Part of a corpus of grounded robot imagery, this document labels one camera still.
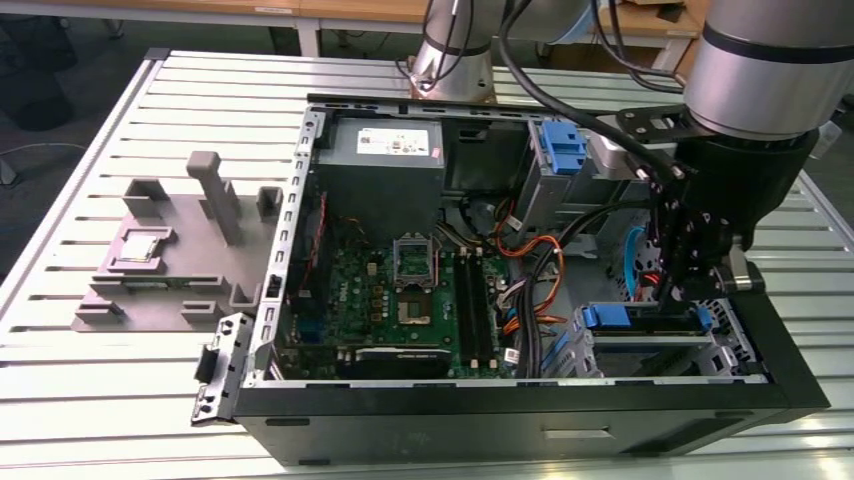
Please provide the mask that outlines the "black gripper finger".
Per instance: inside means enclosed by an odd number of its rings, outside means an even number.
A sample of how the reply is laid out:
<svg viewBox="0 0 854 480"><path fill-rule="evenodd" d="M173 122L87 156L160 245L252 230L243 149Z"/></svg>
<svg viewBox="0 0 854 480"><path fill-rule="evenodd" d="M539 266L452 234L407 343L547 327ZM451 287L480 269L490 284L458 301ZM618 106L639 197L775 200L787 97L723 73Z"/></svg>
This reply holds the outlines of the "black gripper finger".
<svg viewBox="0 0 854 480"><path fill-rule="evenodd" d="M670 299L679 302L759 294L766 282L746 258L746 241L722 217L682 210L670 250Z"/></svg>
<svg viewBox="0 0 854 480"><path fill-rule="evenodd" d="M660 312L672 313L683 302L680 292L690 275L691 261L687 252L690 239L690 211L686 206L688 180L674 180L668 184L654 184L650 190L648 234L652 245L659 249L658 263L662 280L652 297Z"/></svg>

